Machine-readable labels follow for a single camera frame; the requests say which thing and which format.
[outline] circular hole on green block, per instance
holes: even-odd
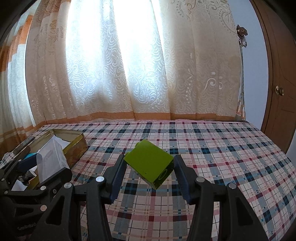
[[[168,170],[165,169],[165,170],[159,175],[158,180],[163,179],[163,177],[166,175],[167,171],[168,171]]]

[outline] curtain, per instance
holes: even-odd
[[[240,76],[227,0],[42,0],[28,36],[37,124],[232,121]]]
[[[28,100],[24,61],[29,28],[39,2],[20,17],[0,47],[0,158],[38,128]]]

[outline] white plastic bag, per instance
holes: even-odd
[[[43,182],[63,167],[69,168],[62,146],[53,136],[37,153],[36,156],[39,182]]]

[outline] green block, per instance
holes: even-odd
[[[146,139],[138,142],[124,160],[154,189],[159,188],[174,169],[173,156]]]

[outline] wooden door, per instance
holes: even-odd
[[[251,0],[261,24],[268,58],[268,97],[264,132],[287,152],[296,127],[296,45],[280,17],[262,0]],[[283,88],[284,95],[275,88]]]

